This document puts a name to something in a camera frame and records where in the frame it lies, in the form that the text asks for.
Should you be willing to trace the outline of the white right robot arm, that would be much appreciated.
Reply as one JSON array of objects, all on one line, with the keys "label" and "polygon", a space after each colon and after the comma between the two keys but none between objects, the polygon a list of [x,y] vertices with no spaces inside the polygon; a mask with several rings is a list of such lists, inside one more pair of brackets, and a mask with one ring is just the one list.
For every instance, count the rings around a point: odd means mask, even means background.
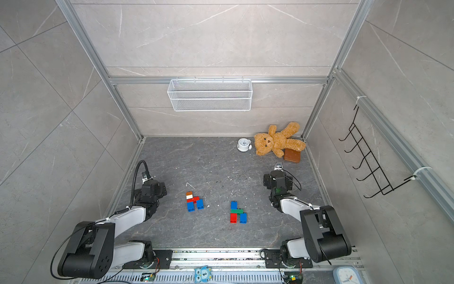
[{"label": "white right robot arm", "polygon": [[352,246],[344,227],[330,205],[315,206],[291,193],[294,181],[284,169],[264,174],[263,185],[270,190],[271,205],[280,213],[301,223],[303,236],[285,240],[280,247],[280,259],[287,266],[303,261],[320,263],[352,253]]}]

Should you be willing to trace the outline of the green lego brick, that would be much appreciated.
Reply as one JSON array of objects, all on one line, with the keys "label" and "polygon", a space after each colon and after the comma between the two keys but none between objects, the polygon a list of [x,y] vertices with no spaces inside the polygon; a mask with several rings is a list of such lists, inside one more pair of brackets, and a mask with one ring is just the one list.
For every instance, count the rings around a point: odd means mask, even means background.
[{"label": "green lego brick", "polygon": [[232,209],[231,214],[243,214],[243,209]]}]

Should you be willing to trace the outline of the red long lego brick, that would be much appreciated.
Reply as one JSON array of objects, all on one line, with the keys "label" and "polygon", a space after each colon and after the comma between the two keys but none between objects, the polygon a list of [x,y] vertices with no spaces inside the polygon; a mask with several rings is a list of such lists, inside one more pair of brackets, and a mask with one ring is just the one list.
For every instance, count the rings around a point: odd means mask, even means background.
[{"label": "red long lego brick", "polygon": [[194,202],[194,203],[197,203],[197,201],[200,200],[200,198],[198,196],[196,197],[193,197],[193,198],[190,198],[190,199],[187,199],[187,203],[189,202]]}]

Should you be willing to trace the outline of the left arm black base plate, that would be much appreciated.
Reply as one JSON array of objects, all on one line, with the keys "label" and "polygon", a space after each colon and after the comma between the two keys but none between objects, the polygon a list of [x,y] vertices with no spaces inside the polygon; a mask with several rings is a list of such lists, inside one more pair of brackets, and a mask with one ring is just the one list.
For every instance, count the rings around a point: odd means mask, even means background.
[{"label": "left arm black base plate", "polygon": [[153,250],[152,253],[145,252],[140,260],[126,263],[124,269],[169,269],[172,261],[172,250]]}]

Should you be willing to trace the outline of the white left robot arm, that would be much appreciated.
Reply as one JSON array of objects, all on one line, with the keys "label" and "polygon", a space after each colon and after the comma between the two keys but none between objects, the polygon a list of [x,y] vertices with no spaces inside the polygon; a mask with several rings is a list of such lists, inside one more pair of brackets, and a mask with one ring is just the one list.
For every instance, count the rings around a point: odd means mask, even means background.
[{"label": "white left robot arm", "polygon": [[115,239],[149,220],[157,211],[159,199],[166,195],[165,183],[149,179],[141,189],[133,191],[131,206],[104,220],[80,222],[67,241],[57,267],[58,275],[100,279],[111,268],[126,263],[136,262],[143,268],[155,264],[157,257],[150,241],[129,241],[116,246]]}]

